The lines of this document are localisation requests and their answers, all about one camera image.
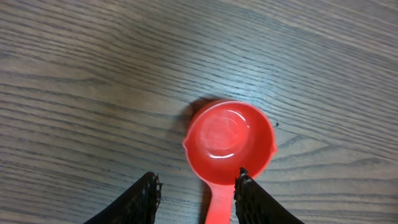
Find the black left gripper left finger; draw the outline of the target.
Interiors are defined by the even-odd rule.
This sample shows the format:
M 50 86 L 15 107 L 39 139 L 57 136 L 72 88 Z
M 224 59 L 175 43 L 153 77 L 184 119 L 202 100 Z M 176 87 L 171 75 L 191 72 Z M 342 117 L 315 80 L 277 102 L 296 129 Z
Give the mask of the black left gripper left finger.
M 161 190 L 159 176 L 147 172 L 84 224 L 154 224 Z

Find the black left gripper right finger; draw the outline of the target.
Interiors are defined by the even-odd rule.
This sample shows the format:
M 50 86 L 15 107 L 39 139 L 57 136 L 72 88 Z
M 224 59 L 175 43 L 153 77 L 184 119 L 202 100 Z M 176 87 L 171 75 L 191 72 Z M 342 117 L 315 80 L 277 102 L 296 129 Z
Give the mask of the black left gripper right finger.
M 265 191 L 241 167 L 234 200 L 239 224 L 304 224 Z

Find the red measuring scoop blue handle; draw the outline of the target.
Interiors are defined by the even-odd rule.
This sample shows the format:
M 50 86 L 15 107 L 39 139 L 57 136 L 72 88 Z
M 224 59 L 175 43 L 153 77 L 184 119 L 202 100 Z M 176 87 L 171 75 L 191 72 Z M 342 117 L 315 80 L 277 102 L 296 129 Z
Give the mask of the red measuring scoop blue handle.
M 257 177 L 277 152 L 268 117 L 236 100 L 216 100 L 202 107 L 182 145 L 192 170 L 211 190 L 206 223 L 229 223 L 240 169 Z

